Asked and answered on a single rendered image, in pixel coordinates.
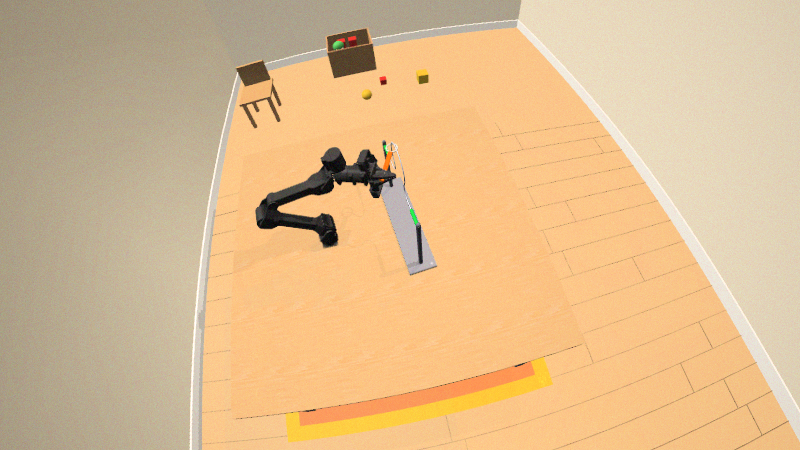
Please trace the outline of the orange bar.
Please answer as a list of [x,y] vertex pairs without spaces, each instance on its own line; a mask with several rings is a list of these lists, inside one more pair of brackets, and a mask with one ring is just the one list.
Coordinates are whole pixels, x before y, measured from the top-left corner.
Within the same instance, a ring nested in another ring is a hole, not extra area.
[[[396,146],[396,148],[397,148],[397,150],[398,150],[398,145],[397,145],[396,143],[394,143],[394,144],[395,144],[395,146]],[[387,145],[386,145],[386,147],[385,147],[385,149],[386,149],[386,151],[387,151],[388,153],[387,153],[387,157],[386,157],[386,160],[385,160],[385,163],[384,163],[384,166],[383,166],[383,169],[384,169],[384,170],[385,170],[385,169],[386,169],[386,170],[388,169],[388,167],[389,167],[389,163],[390,163],[390,160],[391,160],[391,157],[392,157],[392,153],[396,152],[396,149],[395,149],[394,151],[389,151],[389,150],[387,149],[387,147],[388,147],[389,145],[390,145],[390,144],[387,144]],[[383,181],[383,182],[384,182],[384,179],[379,179],[379,181]]]

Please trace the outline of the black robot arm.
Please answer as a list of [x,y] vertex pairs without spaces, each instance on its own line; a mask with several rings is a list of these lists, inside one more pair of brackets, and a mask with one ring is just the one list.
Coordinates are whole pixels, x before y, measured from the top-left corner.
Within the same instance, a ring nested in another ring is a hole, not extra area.
[[[338,147],[331,147],[320,157],[323,166],[307,180],[269,193],[255,209],[256,223],[260,229],[274,229],[278,226],[313,230],[319,234],[322,248],[338,246],[339,237],[332,215],[320,213],[317,217],[279,212],[280,206],[306,196],[322,196],[332,192],[334,181],[341,186],[349,183],[347,171],[350,165]],[[332,176],[333,174],[333,176]],[[333,179],[334,178],[334,179]]]

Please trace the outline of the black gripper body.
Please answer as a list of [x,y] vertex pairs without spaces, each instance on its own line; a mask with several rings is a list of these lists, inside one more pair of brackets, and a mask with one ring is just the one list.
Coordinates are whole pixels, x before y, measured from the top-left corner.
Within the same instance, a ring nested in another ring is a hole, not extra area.
[[356,183],[363,183],[364,186],[367,186],[369,183],[369,191],[371,196],[373,198],[379,198],[383,184],[378,186],[378,188],[375,188],[374,180],[372,180],[370,177],[373,166],[373,163],[367,161],[367,158],[371,156],[370,152],[370,149],[363,149],[360,151],[357,163],[350,165],[348,168],[347,179],[349,183],[352,182],[353,185],[356,185]]

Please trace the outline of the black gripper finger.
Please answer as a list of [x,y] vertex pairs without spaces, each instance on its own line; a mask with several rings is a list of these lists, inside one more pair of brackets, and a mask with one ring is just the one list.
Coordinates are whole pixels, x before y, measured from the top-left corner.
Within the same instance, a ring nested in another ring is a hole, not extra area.
[[386,169],[385,170],[381,169],[377,165],[377,163],[374,161],[372,169],[371,169],[370,177],[371,177],[372,180],[386,179],[386,178],[396,177],[396,173],[391,172],[391,171],[386,170]]
[[390,181],[392,179],[395,179],[395,178],[396,177],[386,178],[386,179],[384,179],[384,182],[383,181],[379,181],[379,180],[374,180],[374,186],[375,186],[375,188],[378,188],[378,186],[382,185],[383,183],[386,183],[386,182],[388,182],[388,181]]

